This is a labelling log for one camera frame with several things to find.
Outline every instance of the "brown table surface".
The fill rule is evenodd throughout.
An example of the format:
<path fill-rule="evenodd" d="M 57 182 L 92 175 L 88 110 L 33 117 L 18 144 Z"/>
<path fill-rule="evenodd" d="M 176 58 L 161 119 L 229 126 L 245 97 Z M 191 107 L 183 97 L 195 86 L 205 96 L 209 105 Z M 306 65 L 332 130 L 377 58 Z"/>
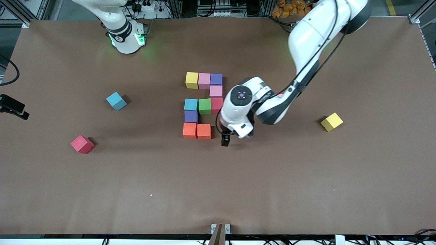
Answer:
<path fill-rule="evenodd" d="M 268 19 L 157 20 L 123 55 L 98 21 L 35 21 L 1 89 L 28 121 L 1 115 L 0 232 L 413 234 L 436 226 L 435 71 L 417 25 L 371 18 L 275 126 L 221 147 L 181 137 L 187 71 L 228 91 L 295 75 L 287 34 Z M 331 51 L 335 43 L 328 47 Z M 8 69 L 5 80 L 15 75 Z M 129 105 L 115 111 L 114 91 Z M 319 120 L 337 112 L 327 133 Z M 206 116 L 203 122 L 212 122 Z M 87 155 L 70 142 L 97 145 Z"/>

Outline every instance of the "metal frame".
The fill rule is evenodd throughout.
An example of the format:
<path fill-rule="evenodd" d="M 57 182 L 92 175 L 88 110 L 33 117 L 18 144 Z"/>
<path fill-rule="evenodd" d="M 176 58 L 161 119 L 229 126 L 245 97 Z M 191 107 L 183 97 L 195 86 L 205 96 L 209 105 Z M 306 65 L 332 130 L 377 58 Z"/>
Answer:
<path fill-rule="evenodd" d="M 419 24 L 419 18 L 427 12 L 433 5 L 436 4 L 436 0 L 427 0 L 421 7 L 419 7 L 413 14 L 409 14 L 410 24 Z"/>
<path fill-rule="evenodd" d="M 168 0 L 168 6 L 170 6 L 171 16 L 173 19 L 182 18 L 181 3 L 182 2 L 179 0 Z"/>
<path fill-rule="evenodd" d="M 35 15 L 19 0 L 0 0 L 1 5 L 17 18 L 16 20 L 0 20 L 0 27 L 29 27 L 31 20 L 43 20 L 48 16 L 48 6 L 53 2 L 54 0 L 42 0 Z"/>
<path fill-rule="evenodd" d="M 0 3 L 22 23 L 22 27 L 29 27 L 30 21 L 37 19 L 36 16 L 18 0 L 0 0 Z"/>

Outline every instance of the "power strip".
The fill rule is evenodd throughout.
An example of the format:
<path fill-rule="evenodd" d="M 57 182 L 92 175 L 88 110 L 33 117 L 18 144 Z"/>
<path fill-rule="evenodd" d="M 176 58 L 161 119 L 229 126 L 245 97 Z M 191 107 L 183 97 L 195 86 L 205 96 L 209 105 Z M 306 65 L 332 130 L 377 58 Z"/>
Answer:
<path fill-rule="evenodd" d="M 142 6 L 141 11 L 144 11 L 144 12 L 154 12 L 155 9 L 156 9 L 156 4 L 152 3 L 150 6 L 147 6 L 147 5 Z"/>

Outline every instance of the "green cube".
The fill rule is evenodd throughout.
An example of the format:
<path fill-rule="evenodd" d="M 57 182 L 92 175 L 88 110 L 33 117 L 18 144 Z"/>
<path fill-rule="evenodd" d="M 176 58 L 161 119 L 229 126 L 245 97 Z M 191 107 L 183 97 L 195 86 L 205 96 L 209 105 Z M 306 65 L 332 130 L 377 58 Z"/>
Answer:
<path fill-rule="evenodd" d="M 199 99 L 198 112 L 200 115 L 212 114 L 211 99 Z"/>

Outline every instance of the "black cable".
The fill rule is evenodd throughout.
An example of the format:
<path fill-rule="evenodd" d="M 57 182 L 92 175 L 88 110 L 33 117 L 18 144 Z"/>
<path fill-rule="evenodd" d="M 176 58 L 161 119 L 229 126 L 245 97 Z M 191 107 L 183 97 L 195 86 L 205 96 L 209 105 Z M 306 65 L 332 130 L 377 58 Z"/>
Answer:
<path fill-rule="evenodd" d="M 5 10 L 6 10 L 6 8 L 3 7 L 3 5 L 0 4 L 0 11 L 1 11 L 0 16 L 3 15 L 3 13 L 4 13 Z"/>
<path fill-rule="evenodd" d="M 171 11 L 171 14 L 172 14 L 172 16 L 171 16 L 171 18 L 172 19 L 174 19 L 174 16 L 176 15 L 175 13 L 177 13 L 177 14 L 179 14 L 179 15 L 182 15 L 181 13 L 179 13 L 179 12 L 173 12 L 173 10 L 172 9 L 170 9 L 170 6 L 168 5 L 168 3 L 166 2 L 166 1 L 163 1 L 164 3 L 165 3 L 165 6 L 167 7 L 167 9 L 169 10 L 169 11 Z"/>
<path fill-rule="evenodd" d="M 197 15 L 200 16 L 200 17 L 209 17 L 209 16 L 213 15 L 213 13 L 215 12 L 216 6 L 217 6 L 216 0 L 213 0 L 213 1 L 214 2 L 211 3 L 211 9 L 209 10 L 209 12 L 206 15 L 201 15 L 199 13 L 197 13 Z"/>
<path fill-rule="evenodd" d="M 429 232 L 429 231 L 436 231 L 436 229 L 427 229 L 427 230 L 424 230 L 424 231 L 422 231 L 422 232 L 420 232 L 420 233 L 416 233 L 415 236 L 422 235 L 422 234 L 427 233 L 427 232 Z"/>
<path fill-rule="evenodd" d="M 215 128 L 217 129 L 218 133 L 220 133 L 221 135 L 235 135 L 236 133 L 224 133 L 223 131 L 220 131 L 217 121 L 218 121 L 218 115 L 221 112 L 221 109 L 219 109 L 217 116 L 215 117 Z"/>
<path fill-rule="evenodd" d="M 287 32 L 287 33 L 291 33 L 290 31 L 288 31 L 288 30 L 286 30 L 283 26 L 282 26 L 282 23 L 279 21 L 279 26 L 285 31 L 285 32 Z"/>
<path fill-rule="evenodd" d="M 390 240 L 388 239 L 384 239 L 382 236 L 378 235 L 382 240 L 385 240 L 386 242 L 388 242 L 390 245 L 395 245 L 393 244 Z"/>
<path fill-rule="evenodd" d="M 270 20 L 272 20 L 272 21 L 274 21 L 274 22 L 276 22 L 276 23 L 280 23 L 280 24 L 282 24 L 282 25 L 284 25 L 284 26 L 291 26 L 292 24 L 291 23 L 285 23 L 285 22 L 281 22 L 281 21 L 279 21 L 279 20 L 276 20 L 276 19 L 274 19 L 273 17 L 271 17 L 271 16 L 269 16 L 269 15 L 261 15 L 261 16 L 259 16 L 259 17 L 264 17 L 264 18 L 268 18 L 268 19 L 270 19 Z"/>
<path fill-rule="evenodd" d="M 347 242 L 351 242 L 351 243 L 354 243 L 354 244 L 359 244 L 359 245 L 362 245 L 360 242 L 358 242 L 358 241 L 355 241 L 355 242 L 353 242 L 353 241 L 350 241 L 350 240 L 346 240 Z"/>
<path fill-rule="evenodd" d="M 303 68 L 300 70 L 300 72 L 299 73 L 297 73 L 297 75 L 295 76 L 295 78 L 294 79 L 292 79 L 291 80 L 291 82 L 284 88 L 284 89 L 282 89 L 280 92 L 278 92 L 278 93 L 276 93 L 276 94 L 274 94 L 274 95 L 271 95 L 271 96 L 269 96 L 267 99 L 272 99 L 272 98 L 274 98 L 274 97 L 276 97 L 277 95 L 279 95 L 279 94 L 281 94 L 281 93 L 283 93 L 285 90 L 287 90 L 288 89 L 288 87 L 290 87 L 291 85 L 292 85 L 292 83 L 294 82 L 294 80 L 295 79 L 297 79 L 297 77 L 304 71 L 304 69 L 309 65 L 309 63 L 312 61 L 312 59 L 313 58 L 315 58 L 315 56 L 321 51 L 321 49 L 323 48 L 323 46 L 327 43 L 327 41 L 329 41 L 330 40 L 330 36 L 331 36 L 331 34 L 333 33 L 333 30 L 334 30 L 334 28 L 336 27 L 336 23 L 337 23 L 337 16 L 339 15 L 339 12 L 338 12 L 338 6 L 337 6 L 337 0 L 334 0 L 333 1 L 334 2 L 334 6 L 335 6 L 335 19 L 334 19 L 334 23 L 333 23 L 333 27 L 332 27 L 332 29 L 330 30 L 330 33 L 328 34 L 328 36 L 327 36 L 327 38 L 326 38 L 326 40 L 324 40 L 324 42 L 323 42 L 323 44 L 320 46 L 320 48 L 313 54 L 313 56 L 307 61 L 307 63 L 303 66 Z"/>
<path fill-rule="evenodd" d="M 6 85 L 9 85 L 9 84 L 15 82 L 16 80 L 18 80 L 18 78 L 20 77 L 20 71 L 18 70 L 18 67 L 10 59 L 4 57 L 1 54 L 0 54 L 0 56 L 3 57 L 5 60 L 7 60 L 7 62 L 9 62 L 15 68 L 15 70 L 17 71 L 17 74 L 15 75 L 14 79 L 10 80 L 9 82 L 2 82 L 2 83 L 0 83 L 0 86 L 6 86 Z"/>
<path fill-rule="evenodd" d="M 335 51 L 337 50 L 337 48 L 339 47 L 339 45 L 341 44 L 341 42 L 344 40 L 344 37 L 346 35 L 346 33 L 348 32 L 348 30 L 350 29 L 350 21 L 351 21 L 351 7 L 350 5 L 348 5 L 348 7 L 350 8 L 350 17 L 348 18 L 348 24 L 347 24 L 347 29 L 344 32 L 344 34 L 342 35 L 341 39 L 339 40 L 339 42 L 337 43 L 336 47 L 334 47 L 333 51 L 328 55 L 327 59 L 321 64 L 321 66 L 316 70 L 316 72 L 314 72 L 314 74 L 310 77 L 309 81 L 307 84 L 309 84 L 309 82 L 315 77 L 315 75 L 323 68 L 323 66 L 327 63 L 327 61 L 331 58 L 331 56 L 335 53 Z"/>

